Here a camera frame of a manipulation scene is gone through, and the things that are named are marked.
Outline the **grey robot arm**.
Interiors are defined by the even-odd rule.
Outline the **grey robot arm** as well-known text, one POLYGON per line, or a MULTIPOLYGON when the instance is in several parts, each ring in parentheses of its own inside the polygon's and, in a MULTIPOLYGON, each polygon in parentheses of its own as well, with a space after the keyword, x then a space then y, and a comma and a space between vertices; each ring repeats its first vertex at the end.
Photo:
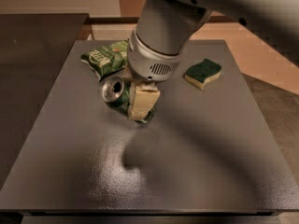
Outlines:
POLYGON ((142 87, 130 97, 128 118, 141 120, 156 104, 192 34, 217 11, 299 62, 299 0, 146 0, 128 46, 128 72, 142 87))

